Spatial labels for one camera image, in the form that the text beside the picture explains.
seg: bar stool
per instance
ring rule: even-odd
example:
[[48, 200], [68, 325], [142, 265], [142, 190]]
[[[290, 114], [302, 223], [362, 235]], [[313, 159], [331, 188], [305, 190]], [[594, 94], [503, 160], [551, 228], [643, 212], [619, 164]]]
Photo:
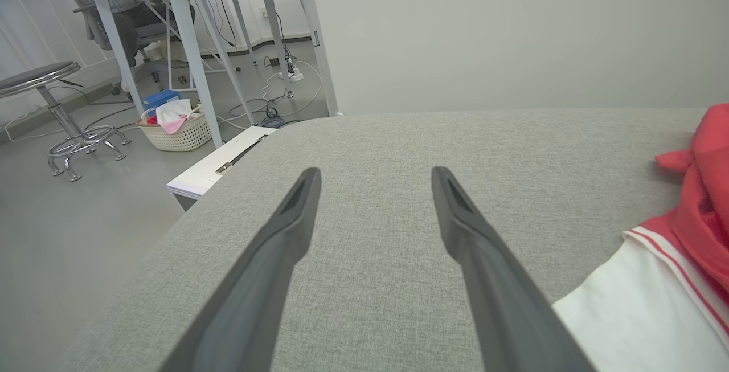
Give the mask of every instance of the bar stool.
[[[68, 173], [71, 181], [81, 178], [71, 169], [71, 157], [81, 151], [86, 154], [96, 151], [96, 146], [104, 144], [112, 149], [117, 155], [117, 160], [126, 157], [111, 142], [107, 140], [109, 136], [117, 135], [122, 139], [122, 144], [129, 144], [129, 140], [122, 132], [110, 125], [102, 125], [88, 130], [81, 130], [71, 115], [66, 112], [62, 105], [53, 99], [52, 94], [45, 87], [52, 81], [57, 81], [72, 73], [76, 73], [81, 68], [76, 62], [55, 63], [52, 65], [36, 68], [25, 73], [18, 74], [8, 79], [0, 81], [0, 97], [8, 97], [9, 95], [25, 92], [30, 89], [38, 89], [41, 96], [48, 102], [48, 109], [53, 113], [60, 125], [63, 127], [68, 137], [63, 141], [55, 144], [48, 150], [48, 165], [53, 170], [53, 175], [61, 175], [64, 171]], [[63, 159], [63, 169], [58, 169], [55, 159]]]

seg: white wall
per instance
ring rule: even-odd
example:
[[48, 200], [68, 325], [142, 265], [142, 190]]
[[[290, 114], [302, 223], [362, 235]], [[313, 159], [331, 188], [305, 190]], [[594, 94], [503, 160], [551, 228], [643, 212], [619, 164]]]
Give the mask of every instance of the white wall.
[[315, 0], [347, 115], [729, 99], [729, 0]]
[[[228, 47], [229, 52], [246, 50], [248, 47], [240, 37], [239, 25], [235, 19], [234, 8], [230, 0], [223, 0], [226, 4], [227, 14], [235, 30], [236, 47]], [[306, 17], [299, 0], [274, 0], [284, 22], [285, 37], [308, 36], [309, 30]], [[50, 45], [51, 52], [41, 42], [33, 27], [23, 15], [23, 10], [16, 0], [0, 0], [0, 79], [13, 76], [31, 68], [44, 66], [65, 60], [78, 61], [65, 34], [59, 28], [55, 16], [50, 11], [45, 0], [23, 0], [26, 8], [36, 20], [43, 37]], [[73, 41], [78, 46], [81, 55], [88, 64], [88, 68], [68, 77], [68, 80], [83, 86], [94, 86], [111, 80], [117, 80], [120, 72], [113, 52], [107, 52], [109, 60], [105, 60], [101, 50], [93, 40], [86, 39], [86, 30], [83, 16], [73, 13], [77, 7], [73, 0], [51, 0], [53, 7], [60, 14], [63, 23], [69, 30]], [[200, 11], [195, 1], [191, 0], [196, 11]], [[221, 27], [223, 37], [230, 42], [234, 41], [227, 24], [226, 14], [220, 0], [210, 0], [218, 27]], [[263, 0], [239, 0], [240, 8], [248, 29], [251, 43], [255, 46], [265, 40], [271, 40], [271, 30], [268, 20], [260, 14]], [[203, 19], [198, 15], [195, 19], [195, 30], [200, 40], [201, 53], [216, 52], [214, 44], [206, 31]], [[74, 91], [69, 89], [53, 90], [53, 95], [62, 99]], [[0, 126], [5, 125], [13, 118], [25, 115], [26, 112], [43, 107], [45, 101], [35, 91], [25, 92], [11, 97], [0, 99]]]
[[[84, 20], [81, 14], [73, 13], [77, 7], [73, 0], [50, 1], [88, 65], [67, 79], [83, 86], [94, 86], [119, 77], [119, 68], [113, 53], [107, 53], [110, 57], [107, 60], [96, 42], [86, 40]], [[79, 61], [47, 1], [23, 0], [23, 3], [36, 21], [51, 52], [26, 19], [18, 1], [0, 0], [0, 79], [51, 63]], [[69, 89], [53, 90], [57, 99], [73, 93]], [[0, 126], [45, 105], [45, 101], [35, 90], [0, 99]]]

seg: red stripe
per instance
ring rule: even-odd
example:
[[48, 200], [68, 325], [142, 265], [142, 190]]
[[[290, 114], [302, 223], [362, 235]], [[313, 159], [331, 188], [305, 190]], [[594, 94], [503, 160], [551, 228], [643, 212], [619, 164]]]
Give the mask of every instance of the red stripe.
[[711, 305], [709, 305], [708, 302], [706, 302], [706, 299], [704, 299], [704, 297], [701, 294], [701, 292], [698, 291], [698, 289], [696, 288], [696, 286], [691, 281], [691, 278], [689, 278], [689, 276], [686, 274], [686, 272], [684, 271], [684, 269], [682, 268], [682, 266], [676, 260], [674, 260], [674, 258], [671, 255], [669, 255], [668, 253], [666, 253], [663, 248], [661, 248], [658, 244], [656, 244], [656, 242], [651, 237], [648, 237], [647, 235], [643, 235], [640, 232], [634, 232], [632, 230], [629, 231], [629, 232], [631, 234], [633, 234], [633, 235], [640, 235], [640, 237], [643, 237], [644, 239], [648, 240], [648, 242], [651, 245], [653, 245], [654, 248], [656, 248], [666, 258], [668, 258], [669, 260], [671, 260], [671, 262], [674, 263], [677, 266], [677, 268], [679, 268], [679, 271], [681, 271], [681, 274], [683, 275], [684, 279], [686, 279], [686, 281], [688, 282], [688, 284], [691, 286], [691, 289], [693, 289], [693, 292], [695, 292], [696, 295], [698, 295], [699, 299], [701, 299], [701, 302], [703, 302], [703, 305], [706, 308], [708, 308], [709, 312], [711, 312], [711, 315], [714, 315], [714, 318], [716, 318], [716, 320], [721, 324], [722, 328], [724, 328], [724, 332], [726, 332], [727, 334], [729, 334], [729, 327], [727, 327], [726, 323], [724, 323], [724, 320], [722, 320], [722, 318], [719, 317], [719, 315], [716, 313], [716, 311], [714, 310], [714, 308], [711, 307]]

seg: white cloth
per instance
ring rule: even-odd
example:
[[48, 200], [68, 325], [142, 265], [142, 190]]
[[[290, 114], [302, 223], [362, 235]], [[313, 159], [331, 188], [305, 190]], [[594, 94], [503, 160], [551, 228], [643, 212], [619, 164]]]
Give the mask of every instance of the white cloth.
[[190, 105], [190, 99], [168, 101], [154, 111], [157, 114], [159, 127], [164, 128], [170, 134], [176, 133], [188, 117], [191, 120], [197, 117], [197, 113], [191, 115], [193, 108]]
[[729, 370], [729, 351], [685, 288], [635, 239], [553, 307], [600, 372]]

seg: gray fabric surface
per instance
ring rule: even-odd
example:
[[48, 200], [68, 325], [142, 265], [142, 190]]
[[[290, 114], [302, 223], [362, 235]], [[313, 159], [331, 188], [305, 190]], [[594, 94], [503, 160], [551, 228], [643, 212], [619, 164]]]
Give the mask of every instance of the gray fabric surface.
[[155, 370], [300, 172], [322, 191], [294, 270], [273, 370], [482, 370], [461, 272], [440, 240], [445, 165], [550, 302], [672, 208], [654, 154], [705, 109], [336, 117], [252, 149], [172, 227], [63, 357], [62, 370]]

